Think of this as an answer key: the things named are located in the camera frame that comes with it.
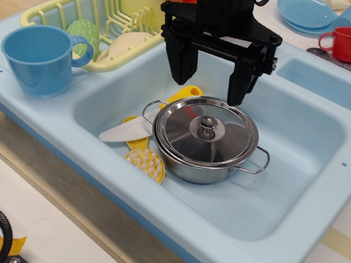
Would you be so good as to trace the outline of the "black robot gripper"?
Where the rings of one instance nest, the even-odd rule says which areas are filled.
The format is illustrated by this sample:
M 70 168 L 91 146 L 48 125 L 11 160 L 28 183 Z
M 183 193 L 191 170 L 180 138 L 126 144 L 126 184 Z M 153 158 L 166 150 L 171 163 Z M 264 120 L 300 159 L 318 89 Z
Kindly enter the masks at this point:
M 259 23 L 256 6 L 270 0 L 196 0 L 196 3 L 165 1 L 162 36 L 172 78 L 186 84 L 198 69 L 198 52 L 204 51 L 234 62 L 229 77 L 227 103 L 242 104 L 252 92 L 257 75 L 271 74 L 276 67 L 276 48 L 282 37 Z

